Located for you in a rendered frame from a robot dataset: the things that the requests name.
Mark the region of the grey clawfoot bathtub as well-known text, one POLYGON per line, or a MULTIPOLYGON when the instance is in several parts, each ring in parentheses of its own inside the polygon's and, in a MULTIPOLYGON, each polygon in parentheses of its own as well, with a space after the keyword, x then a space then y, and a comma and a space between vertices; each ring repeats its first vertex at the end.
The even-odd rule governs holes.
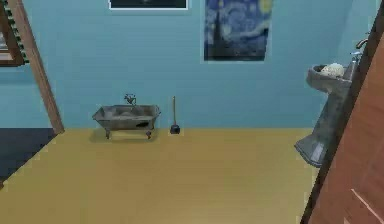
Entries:
POLYGON ((92 119, 105 130, 107 139, 111 138, 113 131, 144 131, 150 139, 156 119, 161 114, 159 106, 137 104, 134 94, 126 94, 124 99, 126 105, 101 106, 92 115, 92 119))

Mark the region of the blue starry night painting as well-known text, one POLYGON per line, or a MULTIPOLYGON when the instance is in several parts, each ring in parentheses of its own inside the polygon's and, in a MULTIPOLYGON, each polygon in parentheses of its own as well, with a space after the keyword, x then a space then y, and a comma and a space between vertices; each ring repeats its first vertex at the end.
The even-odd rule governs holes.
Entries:
POLYGON ((205 0, 204 60, 263 61, 273 0, 205 0))

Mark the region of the brown framed picture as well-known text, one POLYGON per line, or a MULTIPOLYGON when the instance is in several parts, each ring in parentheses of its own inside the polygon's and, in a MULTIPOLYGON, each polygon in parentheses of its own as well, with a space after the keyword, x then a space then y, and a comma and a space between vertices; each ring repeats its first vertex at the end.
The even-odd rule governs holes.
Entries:
POLYGON ((0 67, 18 67, 28 63, 8 0, 0 0, 0 67))

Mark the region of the brown wooden room door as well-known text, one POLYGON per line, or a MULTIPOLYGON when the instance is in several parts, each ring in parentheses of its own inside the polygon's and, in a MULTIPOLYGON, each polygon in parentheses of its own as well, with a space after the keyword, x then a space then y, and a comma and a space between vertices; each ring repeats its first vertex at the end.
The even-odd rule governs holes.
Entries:
POLYGON ((384 224, 384 0, 300 224, 384 224))

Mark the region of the white sponge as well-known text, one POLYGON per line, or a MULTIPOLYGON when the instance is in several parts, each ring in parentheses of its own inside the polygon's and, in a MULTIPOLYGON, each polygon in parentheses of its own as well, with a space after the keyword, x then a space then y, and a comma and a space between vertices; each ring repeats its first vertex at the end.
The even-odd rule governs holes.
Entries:
POLYGON ((345 69, 341 64, 332 63, 324 66, 320 72, 331 77, 342 77, 344 75, 345 69))

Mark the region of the grey pedestal sink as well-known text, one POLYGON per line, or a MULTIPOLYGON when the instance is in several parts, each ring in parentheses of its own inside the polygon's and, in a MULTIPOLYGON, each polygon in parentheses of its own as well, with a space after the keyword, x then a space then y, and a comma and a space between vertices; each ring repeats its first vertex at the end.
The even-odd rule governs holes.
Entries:
POLYGON ((333 138, 347 92, 356 71, 354 66, 344 68, 339 76, 324 72, 325 65, 316 65, 308 70, 307 84, 328 95, 327 101, 312 132, 295 143, 302 158, 314 167, 321 167, 333 138))

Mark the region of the dark white-framed picture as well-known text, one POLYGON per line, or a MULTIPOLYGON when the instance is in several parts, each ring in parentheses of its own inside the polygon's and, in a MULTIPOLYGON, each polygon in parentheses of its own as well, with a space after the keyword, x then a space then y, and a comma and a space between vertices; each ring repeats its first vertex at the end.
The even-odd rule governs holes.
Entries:
POLYGON ((189 0, 109 0, 109 8, 116 10, 184 10, 189 0))

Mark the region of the silver sink faucet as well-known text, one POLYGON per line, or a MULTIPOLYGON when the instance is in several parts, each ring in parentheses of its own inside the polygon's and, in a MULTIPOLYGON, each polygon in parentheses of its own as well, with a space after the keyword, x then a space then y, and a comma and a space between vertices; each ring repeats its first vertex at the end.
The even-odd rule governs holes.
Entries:
POLYGON ((361 51, 361 49, 364 47, 364 45, 368 42, 368 39, 365 38, 365 39, 362 39, 360 41, 358 41, 355 45, 355 50, 351 53, 352 55, 352 60, 353 61, 358 61, 360 59, 360 57, 362 56, 363 52, 361 51))

